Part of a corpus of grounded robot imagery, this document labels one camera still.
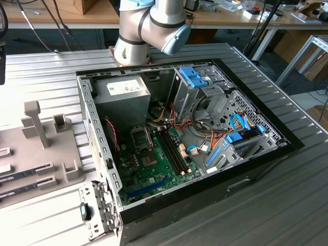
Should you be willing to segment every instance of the aluminum extrusion table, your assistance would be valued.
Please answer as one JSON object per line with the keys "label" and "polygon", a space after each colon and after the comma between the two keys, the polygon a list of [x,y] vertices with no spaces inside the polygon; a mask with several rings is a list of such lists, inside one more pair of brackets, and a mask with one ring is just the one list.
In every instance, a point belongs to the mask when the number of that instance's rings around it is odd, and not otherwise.
{"label": "aluminum extrusion table", "polygon": [[289,63],[289,65],[286,67],[286,69],[283,71],[283,73],[279,76],[279,78],[276,81],[276,85],[281,85],[282,82],[288,77],[288,75],[291,73],[292,69],[297,65],[297,63],[301,60],[302,56],[309,50],[309,48],[313,45],[316,45],[318,48],[313,52],[311,57],[304,63],[304,65],[301,67],[298,72],[300,74],[303,74],[306,72],[310,65],[313,63],[315,59],[320,55],[322,56],[322,51],[325,53],[328,52],[328,35],[316,35],[309,37],[309,39],[306,41],[306,43],[303,45],[303,47],[299,50],[299,52],[295,55],[293,60]]}
{"label": "aluminum extrusion table", "polygon": [[[174,56],[152,49],[155,60],[220,58],[305,144],[262,180],[237,194],[147,235],[131,245],[326,245],[328,134],[267,76],[228,44],[185,46]],[[96,179],[79,106],[75,71],[114,67],[107,50],[7,57],[0,98],[39,100],[40,118],[72,120],[87,180]],[[11,125],[0,120],[2,128]],[[3,245],[116,245],[111,234],[89,243],[79,211],[83,183],[0,210]]]}

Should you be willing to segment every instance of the power supply label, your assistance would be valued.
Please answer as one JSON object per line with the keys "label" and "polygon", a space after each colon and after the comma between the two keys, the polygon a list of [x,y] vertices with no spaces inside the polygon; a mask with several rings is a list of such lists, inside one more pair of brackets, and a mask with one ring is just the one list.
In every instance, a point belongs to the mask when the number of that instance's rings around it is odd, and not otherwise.
{"label": "power supply label", "polygon": [[108,83],[107,88],[108,88],[109,94],[111,94],[111,96],[143,90],[143,88],[139,85],[139,83],[136,79]]}

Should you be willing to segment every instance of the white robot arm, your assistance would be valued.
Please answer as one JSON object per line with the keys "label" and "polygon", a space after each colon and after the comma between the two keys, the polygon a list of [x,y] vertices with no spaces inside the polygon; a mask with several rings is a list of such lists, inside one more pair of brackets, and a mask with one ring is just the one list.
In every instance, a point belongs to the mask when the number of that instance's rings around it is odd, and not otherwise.
{"label": "white robot arm", "polygon": [[146,64],[149,45],[173,55],[189,37],[191,28],[185,24],[183,0],[121,0],[119,10],[114,56],[122,65]]}

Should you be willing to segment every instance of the ram slot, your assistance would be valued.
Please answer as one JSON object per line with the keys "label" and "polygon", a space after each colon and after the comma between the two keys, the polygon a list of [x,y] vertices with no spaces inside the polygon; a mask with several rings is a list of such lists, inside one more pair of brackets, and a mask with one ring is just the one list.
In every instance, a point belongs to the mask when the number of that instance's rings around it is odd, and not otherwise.
{"label": "ram slot", "polygon": [[174,144],[172,143],[169,134],[167,132],[159,132],[156,133],[156,137],[159,143],[161,144],[165,155],[169,159],[169,162],[173,167],[174,173],[176,175],[179,175],[182,171],[186,171],[187,166],[183,162],[182,157],[180,156]]}

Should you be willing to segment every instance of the motherboard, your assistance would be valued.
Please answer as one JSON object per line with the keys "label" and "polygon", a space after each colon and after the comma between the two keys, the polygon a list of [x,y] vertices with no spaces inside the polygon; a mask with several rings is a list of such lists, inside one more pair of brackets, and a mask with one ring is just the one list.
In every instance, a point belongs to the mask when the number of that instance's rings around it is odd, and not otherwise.
{"label": "motherboard", "polygon": [[127,140],[123,148],[121,146],[117,163],[123,184],[119,193],[122,205],[150,197],[201,176],[192,159],[182,156],[181,140],[174,128],[148,131],[153,144],[152,150],[136,152],[133,143],[148,142],[147,135],[140,133],[133,135],[133,141]]}

